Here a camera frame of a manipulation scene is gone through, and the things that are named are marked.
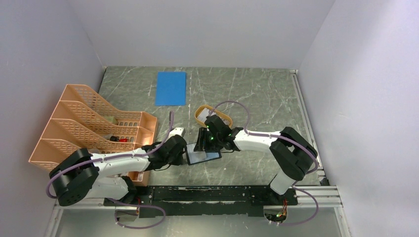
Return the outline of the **black card holder wallet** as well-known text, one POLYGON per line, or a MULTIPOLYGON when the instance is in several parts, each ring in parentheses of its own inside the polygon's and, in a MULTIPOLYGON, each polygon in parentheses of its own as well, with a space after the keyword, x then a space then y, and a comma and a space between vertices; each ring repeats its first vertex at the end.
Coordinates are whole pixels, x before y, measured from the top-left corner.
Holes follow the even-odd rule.
POLYGON ((205 152, 205 151, 194 151, 196 143, 188 144, 187 148, 187 163, 188 165, 194 165, 198 163, 203 163, 215 159, 222 158, 220 152, 205 152))

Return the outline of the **yellow oval tray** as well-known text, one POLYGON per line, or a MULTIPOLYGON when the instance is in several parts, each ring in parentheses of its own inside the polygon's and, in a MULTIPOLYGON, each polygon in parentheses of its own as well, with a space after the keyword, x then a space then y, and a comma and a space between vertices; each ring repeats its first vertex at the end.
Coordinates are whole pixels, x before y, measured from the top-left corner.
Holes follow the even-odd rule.
MULTIPOLYGON (((209 116, 210 112, 213 110, 213 107, 209 105, 201 105, 196 111, 195 111, 195 120, 198 124, 205 127, 205 121, 207 117, 209 116)), ((230 128, 233 126, 233 120, 223 112, 219 110, 214 110, 211 115, 217 115, 221 118, 221 120, 228 125, 230 128)))

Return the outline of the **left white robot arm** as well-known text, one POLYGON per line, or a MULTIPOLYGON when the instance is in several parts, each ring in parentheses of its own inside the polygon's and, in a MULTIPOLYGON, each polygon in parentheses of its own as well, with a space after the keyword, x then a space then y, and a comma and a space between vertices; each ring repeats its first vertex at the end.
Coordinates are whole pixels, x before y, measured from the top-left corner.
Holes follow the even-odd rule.
POLYGON ((133 182, 123 173, 157 170, 165 165, 181 165, 187 143, 180 135, 128 152, 92 154, 75 150, 49 173, 46 194, 61 206, 86 198, 109 198, 124 205, 136 201, 133 182))

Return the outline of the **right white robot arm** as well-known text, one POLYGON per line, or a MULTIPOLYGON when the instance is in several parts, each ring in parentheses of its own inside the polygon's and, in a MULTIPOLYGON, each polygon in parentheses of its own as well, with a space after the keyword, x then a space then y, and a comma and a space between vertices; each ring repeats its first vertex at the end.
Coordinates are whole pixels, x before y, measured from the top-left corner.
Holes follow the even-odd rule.
POLYGON ((275 158, 280 170, 266 192, 271 204, 283 201, 292 185, 318 167, 318 152, 292 127, 275 132, 230 128, 217 115, 208 117, 204 124, 200 128, 194 152, 219 153, 222 149, 233 152, 257 151, 270 153, 275 158))

